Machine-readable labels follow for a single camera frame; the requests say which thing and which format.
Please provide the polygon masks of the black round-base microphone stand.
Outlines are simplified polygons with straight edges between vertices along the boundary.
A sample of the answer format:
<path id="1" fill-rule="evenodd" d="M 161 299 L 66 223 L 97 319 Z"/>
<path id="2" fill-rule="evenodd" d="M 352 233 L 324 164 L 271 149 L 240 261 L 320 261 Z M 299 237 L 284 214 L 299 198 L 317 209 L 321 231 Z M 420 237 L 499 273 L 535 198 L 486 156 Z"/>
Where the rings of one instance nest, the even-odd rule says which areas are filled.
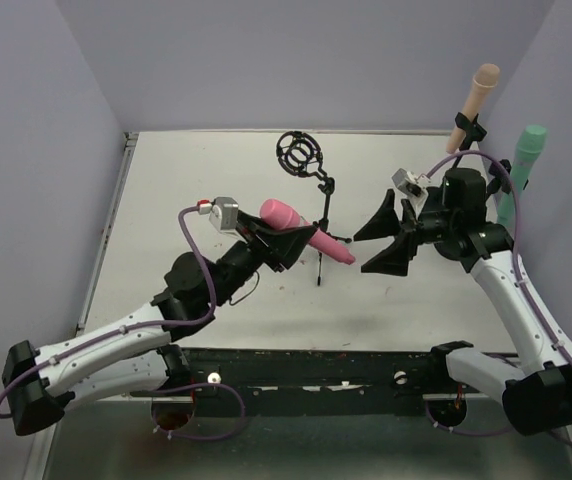
<path id="1" fill-rule="evenodd" d="M 464 132 L 464 138 L 459 145 L 459 151 L 469 150 L 473 143 L 481 142 L 487 135 L 487 130 L 478 122 L 479 115 L 470 120 L 462 112 L 458 112 L 455 117 L 455 124 Z"/>

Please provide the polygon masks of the black clip round-base stand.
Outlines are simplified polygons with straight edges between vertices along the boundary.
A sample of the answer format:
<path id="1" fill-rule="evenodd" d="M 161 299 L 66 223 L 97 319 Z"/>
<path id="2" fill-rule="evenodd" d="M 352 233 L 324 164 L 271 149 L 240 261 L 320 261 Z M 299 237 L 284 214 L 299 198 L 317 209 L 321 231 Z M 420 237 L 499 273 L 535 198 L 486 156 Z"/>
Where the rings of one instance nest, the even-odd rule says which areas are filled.
<path id="1" fill-rule="evenodd" d="M 501 159 L 499 163 L 502 165 L 504 170 L 507 173 L 511 172 L 512 165 L 508 159 Z M 487 183 L 486 187 L 486 200 L 489 200 L 492 196 L 503 193 L 509 194 L 511 193 L 511 188 L 508 184 L 508 180 L 506 180 L 505 176 L 500 172 L 498 167 L 491 162 L 491 166 L 488 169 L 488 173 L 490 175 L 490 180 Z"/>

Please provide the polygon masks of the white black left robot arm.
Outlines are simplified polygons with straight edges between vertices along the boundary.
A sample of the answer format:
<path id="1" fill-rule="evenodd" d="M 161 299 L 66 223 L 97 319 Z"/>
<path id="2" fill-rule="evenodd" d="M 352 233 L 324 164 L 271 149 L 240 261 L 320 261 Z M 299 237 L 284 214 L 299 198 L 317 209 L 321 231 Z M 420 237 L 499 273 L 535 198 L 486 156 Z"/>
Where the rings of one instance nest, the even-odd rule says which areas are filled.
<path id="1" fill-rule="evenodd" d="M 47 429 L 74 408 L 120 395 L 191 395 L 198 383 L 177 341 L 215 319 L 217 308 L 262 266 L 281 273 L 301 256 L 316 229 L 297 224 L 276 229 L 239 211 L 224 228 L 238 240 L 216 261 L 207 259 L 186 217 L 210 214 L 212 205 L 188 207 L 178 215 L 189 246 L 165 275 L 164 289 L 125 317 L 75 338 L 42 347 L 13 345 L 2 372 L 0 419 L 18 436 Z"/>

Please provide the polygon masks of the mint green microphone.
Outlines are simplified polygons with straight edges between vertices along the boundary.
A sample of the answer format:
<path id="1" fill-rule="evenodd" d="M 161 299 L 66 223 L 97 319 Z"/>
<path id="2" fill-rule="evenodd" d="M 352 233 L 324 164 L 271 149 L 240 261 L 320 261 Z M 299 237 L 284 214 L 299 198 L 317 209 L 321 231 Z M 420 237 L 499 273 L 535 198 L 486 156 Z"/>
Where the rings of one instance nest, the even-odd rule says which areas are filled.
<path id="1" fill-rule="evenodd" d="M 514 229 L 514 199 L 519 197 L 524 190 L 531 170 L 544 150 L 547 136 L 548 130 L 546 127 L 533 124 L 525 127 L 517 141 L 510 170 L 511 181 L 517 190 L 517 195 L 514 195 L 510 189 L 507 189 L 501 195 L 497 205 L 498 223 L 508 230 Z"/>

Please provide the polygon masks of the black tripod shock-mount stand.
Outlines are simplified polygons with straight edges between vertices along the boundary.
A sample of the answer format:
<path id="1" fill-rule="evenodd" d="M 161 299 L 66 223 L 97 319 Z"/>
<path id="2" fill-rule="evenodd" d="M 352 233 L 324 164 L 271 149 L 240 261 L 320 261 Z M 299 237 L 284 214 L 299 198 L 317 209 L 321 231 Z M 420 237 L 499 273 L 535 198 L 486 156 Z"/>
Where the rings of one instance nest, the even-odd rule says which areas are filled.
<path id="1" fill-rule="evenodd" d="M 330 204 L 336 189 L 335 179 L 324 167 L 320 144 L 307 132 L 290 130 L 277 140 L 276 158 L 279 166 L 303 187 L 296 199 L 288 200 L 307 221 L 340 244 L 349 245 L 352 239 L 329 230 Z"/>

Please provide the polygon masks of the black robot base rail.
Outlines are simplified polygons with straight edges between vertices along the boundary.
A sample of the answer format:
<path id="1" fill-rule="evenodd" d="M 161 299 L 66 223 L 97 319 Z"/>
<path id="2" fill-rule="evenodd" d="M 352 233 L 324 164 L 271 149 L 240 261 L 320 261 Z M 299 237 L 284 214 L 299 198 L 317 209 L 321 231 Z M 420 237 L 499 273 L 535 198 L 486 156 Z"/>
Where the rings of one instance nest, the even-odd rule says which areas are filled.
<path id="1" fill-rule="evenodd" d="M 159 349 L 152 398 L 185 397 L 202 417 L 417 416 L 452 400 L 457 384 L 428 352 Z M 193 385 L 184 395 L 180 387 Z"/>

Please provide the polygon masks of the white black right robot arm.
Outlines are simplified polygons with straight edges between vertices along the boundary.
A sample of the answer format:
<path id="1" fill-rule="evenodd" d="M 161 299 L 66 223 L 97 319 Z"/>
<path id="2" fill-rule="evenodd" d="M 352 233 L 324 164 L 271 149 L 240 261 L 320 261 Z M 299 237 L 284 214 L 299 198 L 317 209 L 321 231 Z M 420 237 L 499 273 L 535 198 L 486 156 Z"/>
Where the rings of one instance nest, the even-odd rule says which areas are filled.
<path id="1" fill-rule="evenodd" d="M 470 168 L 448 170 L 440 185 L 400 169 L 355 241 L 392 237 L 361 270 L 405 276 L 424 244 L 444 250 L 482 288 L 508 332 L 519 364 L 492 358 L 466 342 L 433 348 L 439 368 L 498 402 L 524 436 L 572 425 L 572 341 L 530 287 L 507 229 L 487 218 L 486 182 Z"/>

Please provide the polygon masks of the peach microphone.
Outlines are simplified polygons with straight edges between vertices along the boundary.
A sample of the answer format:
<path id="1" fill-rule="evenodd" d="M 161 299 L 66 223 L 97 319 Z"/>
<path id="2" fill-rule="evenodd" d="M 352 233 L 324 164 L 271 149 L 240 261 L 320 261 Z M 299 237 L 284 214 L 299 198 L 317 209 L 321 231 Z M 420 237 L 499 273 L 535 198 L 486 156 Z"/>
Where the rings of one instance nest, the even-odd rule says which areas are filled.
<path id="1" fill-rule="evenodd" d="M 500 68 L 492 63 L 482 64 L 474 74 L 469 94 L 462 109 L 456 115 L 456 123 L 446 144 L 446 152 L 453 154 L 466 136 L 465 128 L 482 108 L 487 96 L 497 86 L 500 78 Z"/>

